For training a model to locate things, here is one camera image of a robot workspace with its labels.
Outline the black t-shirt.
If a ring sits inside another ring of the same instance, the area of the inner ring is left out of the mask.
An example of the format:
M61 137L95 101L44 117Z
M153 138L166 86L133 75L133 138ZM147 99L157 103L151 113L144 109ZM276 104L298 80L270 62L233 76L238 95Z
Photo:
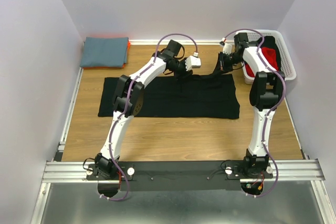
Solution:
M112 97L119 78L105 78L99 117L113 116ZM177 79L169 70L145 88L138 117L158 118L239 118L234 79L215 68L212 74L192 74Z

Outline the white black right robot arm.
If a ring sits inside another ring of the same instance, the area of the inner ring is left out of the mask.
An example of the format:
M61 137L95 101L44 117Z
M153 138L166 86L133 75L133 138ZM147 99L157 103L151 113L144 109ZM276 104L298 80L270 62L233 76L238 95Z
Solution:
M248 30L235 30L235 51L223 38L220 42L223 50L218 54L220 70L231 72L234 65L246 63L255 75L249 94L254 108L253 132L246 155L237 167L237 171L247 178L263 174L269 167L270 126L277 107L285 98L286 89L285 75L274 68L262 53L264 36L259 31L251 31L260 35L261 42L249 41Z

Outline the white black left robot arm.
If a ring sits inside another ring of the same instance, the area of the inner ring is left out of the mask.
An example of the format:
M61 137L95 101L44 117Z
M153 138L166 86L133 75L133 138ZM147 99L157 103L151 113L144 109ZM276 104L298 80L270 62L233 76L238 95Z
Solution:
M94 159L95 168L102 176L113 179L122 172L118 167L122 140L130 121L142 108L146 86L167 70L182 75L192 72L187 70L186 60L178 56L180 51L185 51L184 46L175 40L170 40L164 49L156 50L149 62L140 70L129 76L122 75L118 79L112 97L111 127L103 147Z

